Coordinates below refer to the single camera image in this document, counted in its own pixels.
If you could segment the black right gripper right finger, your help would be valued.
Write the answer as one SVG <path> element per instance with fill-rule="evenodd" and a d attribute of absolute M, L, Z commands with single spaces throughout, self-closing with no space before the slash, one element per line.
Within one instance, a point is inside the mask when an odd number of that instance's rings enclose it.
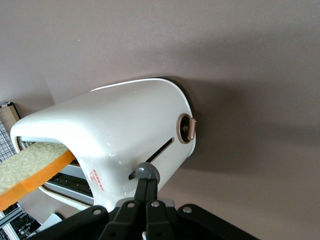
<path fill-rule="evenodd" d="M 158 198 L 157 194 L 158 181 L 147 179 L 145 193 L 146 239 L 174 240 L 175 203 L 169 198 Z"/>

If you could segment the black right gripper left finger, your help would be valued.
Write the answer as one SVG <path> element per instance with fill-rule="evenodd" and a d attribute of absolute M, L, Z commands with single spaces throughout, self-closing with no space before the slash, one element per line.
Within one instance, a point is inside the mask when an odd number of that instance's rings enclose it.
<path fill-rule="evenodd" d="M 148 179 L 138 180 L 133 200 L 125 201 L 113 220 L 103 229 L 100 240 L 142 240 L 146 223 L 146 193 Z"/>

